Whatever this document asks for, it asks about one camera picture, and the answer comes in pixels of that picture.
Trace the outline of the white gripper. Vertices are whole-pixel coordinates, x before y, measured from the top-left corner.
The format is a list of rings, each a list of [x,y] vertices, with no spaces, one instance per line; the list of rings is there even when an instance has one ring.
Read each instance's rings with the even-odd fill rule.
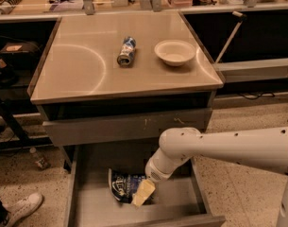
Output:
[[[172,172],[163,173],[158,170],[152,160],[147,162],[144,172],[148,180],[141,181],[137,191],[132,195],[131,203],[136,207],[142,206],[153,194],[156,189],[155,183],[167,181],[172,175]]]

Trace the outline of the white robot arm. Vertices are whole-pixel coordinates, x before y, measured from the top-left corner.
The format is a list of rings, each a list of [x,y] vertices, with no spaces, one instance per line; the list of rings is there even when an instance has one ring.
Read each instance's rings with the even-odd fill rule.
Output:
[[[140,207],[156,184],[168,180],[190,158],[203,156],[255,168],[281,169],[288,174],[288,127],[202,133],[195,128],[171,128],[159,138],[159,148],[145,166],[146,179],[132,196]],[[288,181],[277,227],[288,227]]]

